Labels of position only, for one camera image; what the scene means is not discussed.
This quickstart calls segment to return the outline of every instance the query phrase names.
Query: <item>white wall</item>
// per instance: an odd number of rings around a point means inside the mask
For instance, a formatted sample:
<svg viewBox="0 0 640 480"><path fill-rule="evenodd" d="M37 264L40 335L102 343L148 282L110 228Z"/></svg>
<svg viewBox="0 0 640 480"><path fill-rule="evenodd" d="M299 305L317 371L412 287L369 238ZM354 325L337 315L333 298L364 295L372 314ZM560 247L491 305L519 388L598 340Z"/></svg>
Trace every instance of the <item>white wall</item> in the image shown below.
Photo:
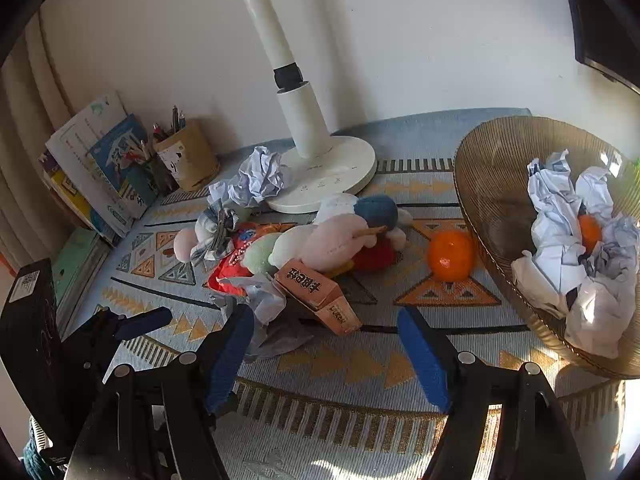
<svg viewBox="0 0 640 480"><path fill-rule="evenodd" d="M0 264L0 313L13 284L14 278L6 267ZM0 361L0 399L2 399L0 428L16 455L22 456L22 448L29 438L29 411L18 395L2 361Z"/></svg>
<svg viewBox="0 0 640 480"><path fill-rule="evenodd" d="M330 130L469 107L529 107L640 155L640 96L574 60L567 0L273 0ZM78 110L107 88L145 124L176 103L220 152L286 137L242 0L47 0Z"/></svg>

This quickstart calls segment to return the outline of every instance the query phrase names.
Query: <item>ribbed bowl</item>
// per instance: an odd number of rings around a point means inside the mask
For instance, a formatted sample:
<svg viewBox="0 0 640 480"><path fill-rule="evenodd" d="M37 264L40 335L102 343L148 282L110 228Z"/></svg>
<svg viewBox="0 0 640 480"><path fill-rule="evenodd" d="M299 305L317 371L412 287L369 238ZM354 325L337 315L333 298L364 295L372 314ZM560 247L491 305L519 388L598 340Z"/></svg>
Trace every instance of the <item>ribbed bowl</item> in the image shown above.
<svg viewBox="0 0 640 480"><path fill-rule="evenodd" d="M564 339L564 320L535 309L513 283L511 262L524 249L535 253L531 224L536 210L527 194L527 164L569 149L572 180L590 166L620 165L608 179L614 214L640 218L640 172L610 144L589 132L542 117L505 117L473 129L460 144L454 180L466 225L478 242L480 256L501 293L527 326L553 351L599 375L640 377L640 290L636 312L620 339L617 359L589 354Z"/></svg>

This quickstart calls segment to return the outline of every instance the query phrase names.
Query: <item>beige curtain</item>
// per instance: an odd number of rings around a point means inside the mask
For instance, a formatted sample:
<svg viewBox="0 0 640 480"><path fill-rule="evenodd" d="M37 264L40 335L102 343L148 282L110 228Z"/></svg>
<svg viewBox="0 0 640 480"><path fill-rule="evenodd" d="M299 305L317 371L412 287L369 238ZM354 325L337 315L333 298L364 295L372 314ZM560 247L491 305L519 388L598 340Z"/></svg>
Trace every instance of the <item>beige curtain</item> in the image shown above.
<svg viewBox="0 0 640 480"><path fill-rule="evenodd" d="M34 16L0 71L0 252L14 267L54 258L72 230L38 157L70 117Z"/></svg>

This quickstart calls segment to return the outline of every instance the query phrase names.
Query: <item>blue plush ball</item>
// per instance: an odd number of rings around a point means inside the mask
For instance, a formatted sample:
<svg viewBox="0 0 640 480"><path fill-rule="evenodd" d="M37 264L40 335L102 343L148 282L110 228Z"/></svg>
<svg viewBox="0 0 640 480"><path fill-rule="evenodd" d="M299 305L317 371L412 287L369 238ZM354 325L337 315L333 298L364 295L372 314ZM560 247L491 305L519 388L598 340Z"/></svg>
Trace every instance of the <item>blue plush ball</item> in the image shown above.
<svg viewBox="0 0 640 480"><path fill-rule="evenodd" d="M391 231L398 223L398 206L387 195L373 195L358 199L353 212L363 217L369 227L386 226Z"/></svg>

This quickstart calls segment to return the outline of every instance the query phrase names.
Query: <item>orange fruit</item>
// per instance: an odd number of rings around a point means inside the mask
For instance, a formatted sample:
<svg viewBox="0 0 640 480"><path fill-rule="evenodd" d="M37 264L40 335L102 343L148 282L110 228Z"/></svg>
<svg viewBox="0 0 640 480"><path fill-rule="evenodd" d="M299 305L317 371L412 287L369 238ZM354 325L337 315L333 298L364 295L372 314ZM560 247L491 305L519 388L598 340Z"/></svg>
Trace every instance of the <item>orange fruit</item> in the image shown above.
<svg viewBox="0 0 640 480"><path fill-rule="evenodd" d="M471 236L460 229L436 231L427 248L427 263L441 282L466 280L474 268L475 258Z"/></svg>
<svg viewBox="0 0 640 480"><path fill-rule="evenodd" d="M582 232L582 244L587 249L586 254L591 254L596 243L602 241L602 229L591 215L578 216L578 223Z"/></svg>

